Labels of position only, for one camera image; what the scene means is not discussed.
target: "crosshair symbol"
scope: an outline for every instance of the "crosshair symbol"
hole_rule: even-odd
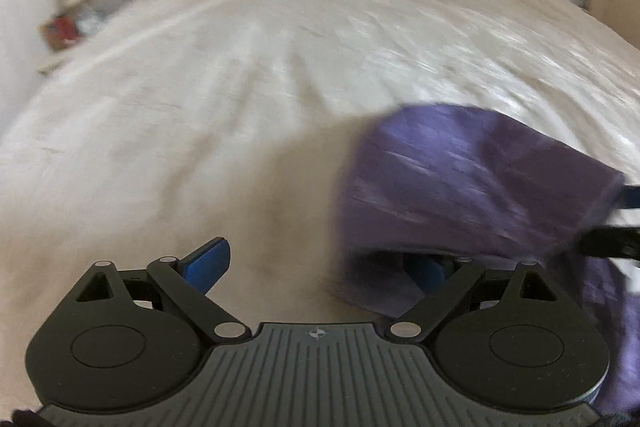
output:
[[[309,336],[313,337],[316,341],[319,341],[322,337],[326,337],[329,333],[320,328],[309,331]]]

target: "purple fabric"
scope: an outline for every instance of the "purple fabric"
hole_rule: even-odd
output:
[[[536,259],[609,343],[601,411],[634,410],[638,299],[625,295],[625,278],[609,261],[570,252],[579,233],[604,222],[623,184],[615,169],[503,114],[404,107],[366,134],[345,179],[338,291],[398,317],[424,297],[402,269],[401,252],[465,253],[502,269]]]

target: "bed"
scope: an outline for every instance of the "bed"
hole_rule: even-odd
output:
[[[232,245],[210,296],[259,321],[370,318],[334,296],[336,182],[403,103],[500,110],[640,181],[640,52],[563,0],[138,0],[0,146],[0,415],[86,268]]]

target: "purple cloth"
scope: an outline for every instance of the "purple cloth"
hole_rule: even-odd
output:
[[[571,252],[578,234],[609,216],[623,184],[615,169],[503,114],[404,107],[365,135],[345,179],[338,291],[398,317],[424,297],[402,252],[464,253],[498,269],[536,259],[609,343],[611,370],[596,404],[635,410],[639,299],[625,294],[625,278],[608,260]]]

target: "gray plastic base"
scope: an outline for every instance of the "gray plastic base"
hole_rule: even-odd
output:
[[[586,427],[588,405],[517,415],[452,389],[420,347],[370,324],[266,324],[257,338],[213,350],[201,373],[163,402],[119,415],[46,407],[58,427]]]

